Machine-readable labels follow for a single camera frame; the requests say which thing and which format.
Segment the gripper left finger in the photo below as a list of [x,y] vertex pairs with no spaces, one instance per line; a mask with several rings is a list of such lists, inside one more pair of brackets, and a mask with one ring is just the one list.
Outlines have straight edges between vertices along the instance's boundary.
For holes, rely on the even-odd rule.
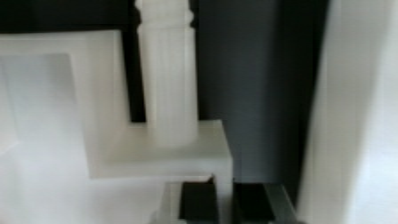
[[186,224],[218,224],[216,189],[211,182],[184,182],[179,219]]

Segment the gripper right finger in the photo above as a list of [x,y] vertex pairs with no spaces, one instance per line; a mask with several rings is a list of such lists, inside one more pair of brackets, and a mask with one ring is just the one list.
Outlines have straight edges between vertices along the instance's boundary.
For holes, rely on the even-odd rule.
[[302,224],[280,184],[234,184],[232,224]]

